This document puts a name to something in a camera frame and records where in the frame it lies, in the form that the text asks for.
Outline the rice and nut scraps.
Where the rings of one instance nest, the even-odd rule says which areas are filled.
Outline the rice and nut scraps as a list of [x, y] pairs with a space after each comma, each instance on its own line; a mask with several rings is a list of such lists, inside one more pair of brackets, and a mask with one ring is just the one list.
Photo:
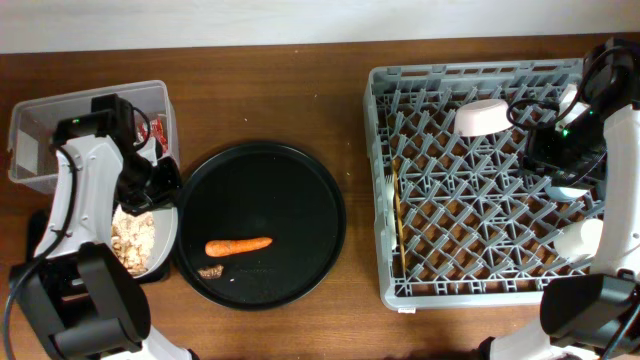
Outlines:
[[118, 260], [132, 276], [145, 273], [155, 242], [152, 214], [133, 216], [118, 207], [111, 229], [111, 247]]

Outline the white plastic fork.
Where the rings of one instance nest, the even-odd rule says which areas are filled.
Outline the white plastic fork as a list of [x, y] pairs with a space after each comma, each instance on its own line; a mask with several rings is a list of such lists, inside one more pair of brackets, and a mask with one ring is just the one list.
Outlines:
[[386, 193], [386, 203], [387, 203], [386, 223], [388, 225], [390, 249], [394, 250], [398, 246], [398, 242], [397, 242], [395, 212], [394, 212], [395, 189], [394, 189], [394, 178], [392, 175], [385, 176], [385, 193]]

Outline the white cup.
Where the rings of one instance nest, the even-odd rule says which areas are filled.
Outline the white cup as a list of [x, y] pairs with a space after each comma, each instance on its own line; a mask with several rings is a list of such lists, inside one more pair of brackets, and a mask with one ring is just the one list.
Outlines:
[[563, 227], [554, 238], [557, 254], [569, 262], [578, 262], [595, 256], [603, 230], [603, 221], [585, 219]]

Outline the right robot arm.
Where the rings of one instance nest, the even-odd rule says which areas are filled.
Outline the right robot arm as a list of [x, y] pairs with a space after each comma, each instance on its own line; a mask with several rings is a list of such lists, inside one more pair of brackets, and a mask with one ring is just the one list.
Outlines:
[[545, 288], [540, 315], [515, 333], [488, 338], [483, 359], [615, 359], [639, 353], [639, 46], [611, 38], [584, 59], [580, 84], [559, 102], [546, 124], [507, 120], [527, 131], [523, 166], [543, 166], [554, 185], [605, 184], [602, 221], [562, 229], [559, 255], [590, 260], [590, 272]]

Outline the blue cup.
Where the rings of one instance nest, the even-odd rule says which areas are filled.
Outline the blue cup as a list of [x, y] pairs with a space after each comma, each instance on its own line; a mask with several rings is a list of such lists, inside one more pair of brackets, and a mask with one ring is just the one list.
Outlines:
[[550, 199], [558, 202], [572, 202], [588, 193], [586, 189], [559, 187], [551, 184], [547, 184], [544, 191]]

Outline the red sauce packet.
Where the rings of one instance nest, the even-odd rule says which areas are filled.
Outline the red sauce packet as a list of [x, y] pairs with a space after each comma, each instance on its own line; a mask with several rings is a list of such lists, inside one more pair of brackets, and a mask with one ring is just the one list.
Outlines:
[[[165, 155], [168, 152], [168, 139], [165, 134], [165, 127], [161, 117], [157, 117], [150, 121], [151, 136], [161, 145], [162, 154]], [[137, 125], [137, 142], [141, 143], [145, 140], [148, 133], [148, 127], [144, 121]]]

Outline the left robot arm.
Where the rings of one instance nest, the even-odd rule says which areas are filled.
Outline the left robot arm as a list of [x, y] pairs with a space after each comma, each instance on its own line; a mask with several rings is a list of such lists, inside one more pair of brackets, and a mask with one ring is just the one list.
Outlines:
[[193, 359], [151, 324], [146, 295], [111, 248], [117, 206], [133, 216], [166, 209], [182, 186], [176, 162], [140, 155], [139, 109], [116, 94], [60, 121], [49, 222], [33, 258], [10, 272], [5, 307], [19, 305], [52, 359]]

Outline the pink bowl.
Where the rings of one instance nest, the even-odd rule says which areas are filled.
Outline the pink bowl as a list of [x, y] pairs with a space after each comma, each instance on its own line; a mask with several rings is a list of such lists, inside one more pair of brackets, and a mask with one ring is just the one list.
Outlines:
[[504, 131], [512, 126], [507, 109], [508, 104], [502, 99], [465, 104], [456, 110], [454, 132], [461, 137], [477, 137]]

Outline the grey plate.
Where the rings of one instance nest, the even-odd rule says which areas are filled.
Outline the grey plate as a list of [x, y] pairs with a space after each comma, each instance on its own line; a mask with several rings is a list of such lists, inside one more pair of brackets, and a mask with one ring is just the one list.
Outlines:
[[110, 248], [136, 279], [151, 275], [168, 259], [178, 226], [176, 207], [134, 216], [121, 206], [114, 212]]

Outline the wooden chopstick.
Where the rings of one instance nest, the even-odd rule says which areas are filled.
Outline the wooden chopstick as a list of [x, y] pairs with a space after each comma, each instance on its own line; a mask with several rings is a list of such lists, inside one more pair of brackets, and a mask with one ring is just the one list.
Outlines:
[[392, 161], [392, 171], [393, 171], [393, 180], [394, 180], [394, 202], [395, 202], [395, 214], [396, 214], [396, 225], [397, 225], [397, 235], [399, 242], [399, 254], [401, 260], [401, 269], [402, 275], [404, 276], [406, 273], [406, 257], [405, 257], [405, 247], [404, 247], [404, 229], [402, 222], [402, 214], [401, 214], [401, 201], [400, 201], [400, 185], [399, 185], [399, 160], [395, 159]]

